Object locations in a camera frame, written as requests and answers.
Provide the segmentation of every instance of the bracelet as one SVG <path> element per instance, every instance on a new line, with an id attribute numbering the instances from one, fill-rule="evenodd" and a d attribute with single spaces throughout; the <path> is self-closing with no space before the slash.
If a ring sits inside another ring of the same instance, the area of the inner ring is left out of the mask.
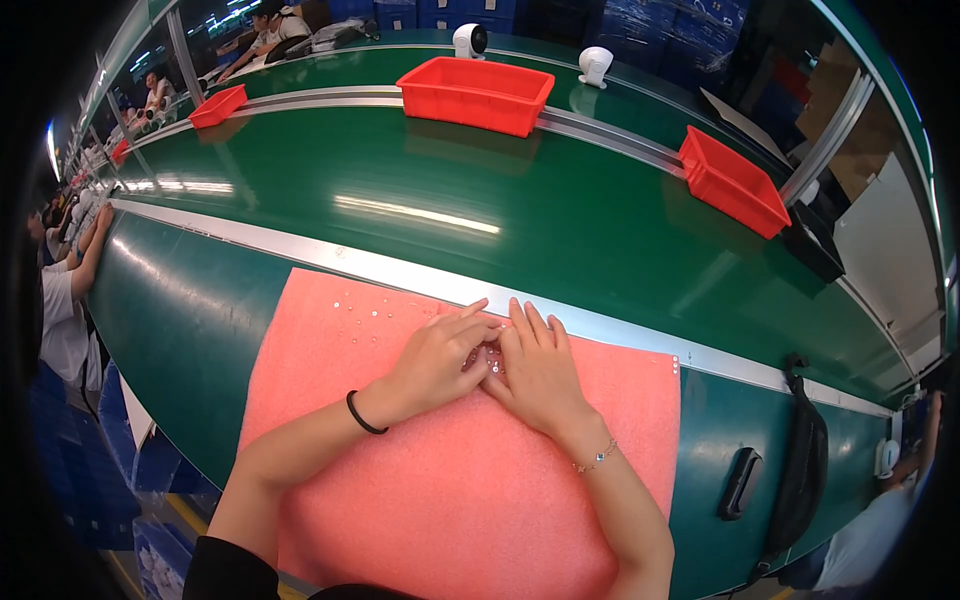
<path id="1" fill-rule="evenodd" d="M 349 392 L 347 392 L 347 408 L 350 409 L 350 414 L 353 415 L 353 418 L 357 419 L 357 422 L 360 423 L 361 427 L 363 427 L 364 429 L 366 429 L 367 431 L 375 435 L 382 436 L 383 434 L 387 433 L 387 430 L 390 429 L 390 427 L 377 429 L 373 425 L 369 424 L 368 422 L 360 418 L 360 415 L 357 414 L 357 409 L 353 407 L 353 395 L 356 393 L 357 393 L 356 390 L 350 390 Z"/>
<path id="2" fill-rule="evenodd" d="M 619 444 L 616 442 L 616 440 L 610 440 L 610 445 L 607 446 L 606 450 L 597 454 L 596 460 L 592 465 L 586 466 L 586 465 L 577 465 L 576 463 L 573 463 L 573 467 L 577 469 L 578 473 L 582 473 L 586 471 L 588 468 L 597 468 L 597 466 L 600 463 L 602 463 L 604 459 L 606 459 L 608 456 L 613 454 L 613 451 L 616 450 L 616 447 L 618 445 Z"/>

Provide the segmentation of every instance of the gold chain bracelet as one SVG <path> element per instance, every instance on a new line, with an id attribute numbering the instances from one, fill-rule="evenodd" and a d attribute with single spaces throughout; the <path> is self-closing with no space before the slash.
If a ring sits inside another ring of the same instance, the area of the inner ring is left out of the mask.
<path id="1" fill-rule="evenodd" d="M 616 450 L 616 447 L 617 447 L 617 446 L 618 446 L 618 444 L 617 444 L 616 440 L 610 440 L 610 445 L 607 446 L 607 449 L 606 449 L 606 450 L 604 450 L 603 452 L 600 452 L 599 454 L 597 454 L 597 457 L 596 457 L 596 459 L 595 459 L 595 461 L 594 461 L 594 463 L 593 463 L 592 465 L 589 465 L 589 466 L 587 466 L 587 465 L 577 465 L 576 463 L 572 463 L 572 465 L 573 465 L 574 468 L 577 469 L 577 472 L 578 472 L 578 473 L 585 472 L 588 468 L 597 468 L 597 466 L 600 465 L 600 463 L 602 463 L 602 462 L 604 461 L 604 459 L 606 459 L 608 456 L 610 456 L 611 454 L 613 454 L 613 451 Z"/>

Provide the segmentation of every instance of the yellow floor line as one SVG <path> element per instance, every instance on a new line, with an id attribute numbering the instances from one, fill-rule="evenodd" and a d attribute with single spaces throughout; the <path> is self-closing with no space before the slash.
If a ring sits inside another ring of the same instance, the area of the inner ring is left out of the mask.
<path id="1" fill-rule="evenodd" d="M 790 594 L 792 594 L 794 591 L 795 591 L 795 590 L 794 590 L 793 588 L 787 588 L 787 589 L 781 591 L 781 592 L 780 592 L 779 594 L 777 594 L 776 596 L 772 596 L 772 597 L 770 598 L 770 600 L 783 600 L 784 598 L 789 597 Z"/>
<path id="2" fill-rule="evenodd" d="M 276 586 L 276 595 L 278 595 L 282 600 L 305 600 L 306 596 L 291 588 L 290 586 L 280 582 Z"/>
<path id="3" fill-rule="evenodd" d="M 170 504 L 175 511 L 177 511 L 180 517 L 186 521 L 186 524 L 189 525 L 191 529 L 197 532 L 198 536 L 206 535 L 206 523 L 204 523 L 204 520 L 190 510 L 190 507 L 187 506 L 178 495 L 175 493 L 168 493 L 167 503 Z"/>
<path id="4" fill-rule="evenodd" d="M 121 573 L 123 573 L 124 579 L 127 580 L 127 583 L 130 584 L 130 587 L 133 588 L 133 591 L 136 592 L 136 595 L 140 596 L 140 598 L 142 598 L 143 600 L 146 600 L 146 598 L 143 595 L 143 590 L 140 589 L 140 586 L 138 584 L 133 582 L 133 579 L 131 579 L 130 574 L 127 572 L 127 569 L 125 569 L 123 565 L 120 564 L 120 560 L 117 558 L 117 555 L 113 553 L 113 550 L 108 550 L 107 552 L 108 554 L 110 554 L 110 557 L 113 559 L 113 563 L 117 565 L 117 569 Z"/>

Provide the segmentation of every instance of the pink foam pad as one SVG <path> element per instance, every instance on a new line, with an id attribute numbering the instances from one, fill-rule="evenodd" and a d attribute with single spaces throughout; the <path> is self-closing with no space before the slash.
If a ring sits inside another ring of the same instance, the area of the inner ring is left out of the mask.
<path id="1" fill-rule="evenodd" d="M 253 368 L 240 448 L 386 373 L 410 334 L 449 310 L 293 269 Z M 587 399 L 668 516 L 680 434 L 673 357 L 571 347 Z M 582 477 L 549 438 L 475 390 L 369 436 L 291 490 L 279 568 L 321 587 L 371 583 L 422 598 L 595 598 L 616 560 Z"/>

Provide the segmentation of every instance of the red plastic tray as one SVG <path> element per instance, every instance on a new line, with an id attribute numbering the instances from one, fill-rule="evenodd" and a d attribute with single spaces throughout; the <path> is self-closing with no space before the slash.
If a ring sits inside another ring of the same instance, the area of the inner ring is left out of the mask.
<path id="1" fill-rule="evenodd" d="M 193 123 L 193 129 L 220 125 L 232 112 L 247 102 L 246 84 L 221 89 L 206 99 L 206 102 L 187 117 Z"/>
<path id="2" fill-rule="evenodd" d="M 686 126 L 680 160 L 694 198 L 722 210 L 768 240 L 790 225 L 770 176 L 706 133 Z"/>
<path id="3" fill-rule="evenodd" d="M 408 117 L 449 121 L 526 137 L 554 77 L 491 60 L 436 57 L 396 82 Z"/>

